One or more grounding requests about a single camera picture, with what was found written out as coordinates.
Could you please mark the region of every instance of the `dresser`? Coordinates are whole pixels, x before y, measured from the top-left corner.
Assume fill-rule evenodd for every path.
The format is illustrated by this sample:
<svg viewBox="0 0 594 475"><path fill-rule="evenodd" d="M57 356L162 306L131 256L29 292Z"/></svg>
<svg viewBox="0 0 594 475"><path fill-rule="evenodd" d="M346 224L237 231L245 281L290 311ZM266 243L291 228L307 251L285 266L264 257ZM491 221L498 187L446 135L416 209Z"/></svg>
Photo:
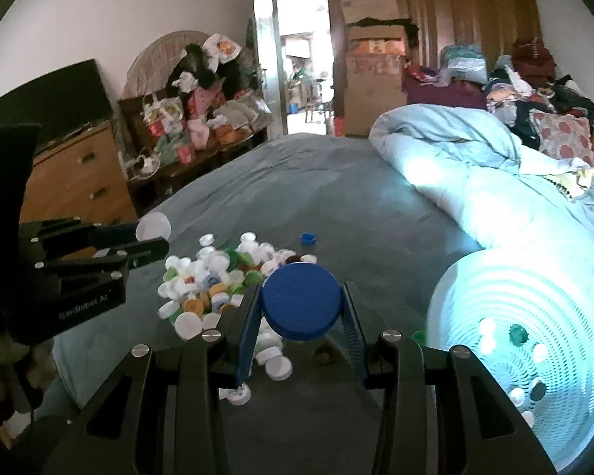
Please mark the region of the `dresser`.
<svg viewBox="0 0 594 475"><path fill-rule="evenodd" d="M110 122L35 157L20 222L70 217L105 225L137 218Z"/></svg>

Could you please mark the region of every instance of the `doorway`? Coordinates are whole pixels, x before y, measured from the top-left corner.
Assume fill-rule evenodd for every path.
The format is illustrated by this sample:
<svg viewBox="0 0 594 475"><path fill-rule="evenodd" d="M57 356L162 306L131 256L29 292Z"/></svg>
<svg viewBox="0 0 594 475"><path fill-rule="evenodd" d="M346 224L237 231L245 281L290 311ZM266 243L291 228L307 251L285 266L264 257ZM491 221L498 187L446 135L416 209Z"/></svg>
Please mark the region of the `doorway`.
<svg viewBox="0 0 594 475"><path fill-rule="evenodd" d="M325 135L333 118L328 0L277 0L287 131Z"/></svg>

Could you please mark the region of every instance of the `flat screen tv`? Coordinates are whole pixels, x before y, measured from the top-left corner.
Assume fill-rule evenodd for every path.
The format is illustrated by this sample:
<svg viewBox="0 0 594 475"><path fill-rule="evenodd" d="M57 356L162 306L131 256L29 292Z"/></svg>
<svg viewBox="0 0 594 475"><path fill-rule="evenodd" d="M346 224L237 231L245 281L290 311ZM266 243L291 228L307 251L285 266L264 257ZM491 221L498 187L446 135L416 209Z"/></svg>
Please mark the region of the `flat screen tv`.
<svg viewBox="0 0 594 475"><path fill-rule="evenodd" d="M42 125L37 151L111 116L94 59L52 71L0 97L0 126Z"/></svg>

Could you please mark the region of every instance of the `yellow fabric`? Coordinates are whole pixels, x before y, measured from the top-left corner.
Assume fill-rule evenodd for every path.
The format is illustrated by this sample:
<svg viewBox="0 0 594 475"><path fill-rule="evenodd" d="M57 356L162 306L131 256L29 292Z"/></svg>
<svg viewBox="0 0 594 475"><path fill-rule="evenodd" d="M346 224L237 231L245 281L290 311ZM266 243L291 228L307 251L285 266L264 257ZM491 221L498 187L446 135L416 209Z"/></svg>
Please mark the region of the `yellow fabric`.
<svg viewBox="0 0 594 475"><path fill-rule="evenodd" d="M564 195L572 201L583 196L594 184L594 168L581 168L578 171L561 173L560 175L544 175Z"/></svg>

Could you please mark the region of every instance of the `purple cloth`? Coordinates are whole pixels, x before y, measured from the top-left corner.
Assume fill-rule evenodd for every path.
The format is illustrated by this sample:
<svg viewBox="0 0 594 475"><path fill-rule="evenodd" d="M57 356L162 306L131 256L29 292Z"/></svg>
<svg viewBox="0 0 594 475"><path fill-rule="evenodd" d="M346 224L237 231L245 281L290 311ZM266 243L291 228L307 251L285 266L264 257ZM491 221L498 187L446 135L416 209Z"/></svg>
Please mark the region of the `purple cloth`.
<svg viewBox="0 0 594 475"><path fill-rule="evenodd" d="M447 107L467 107L486 110L486 99L479 85L472 82L451 82L447 87L422 85L413 76L407 75L403 81L403 91L407 93L407 104L434 104Z"/></svg>

